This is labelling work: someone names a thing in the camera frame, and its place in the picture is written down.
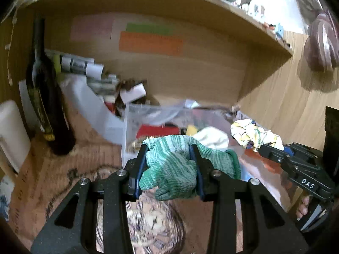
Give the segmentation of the person's right hand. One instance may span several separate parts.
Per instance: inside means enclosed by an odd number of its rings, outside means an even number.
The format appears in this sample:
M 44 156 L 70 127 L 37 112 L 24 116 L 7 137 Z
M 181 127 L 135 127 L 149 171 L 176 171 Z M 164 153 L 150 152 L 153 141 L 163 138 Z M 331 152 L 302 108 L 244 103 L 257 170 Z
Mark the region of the person's right hand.
M 308 212 L 308 205 L 310 203 L 310 196 L 304 196 L 301 198 L 298 208 L 296 209 L 296 219 L 299 221 L 303 216 L 306 216 Z

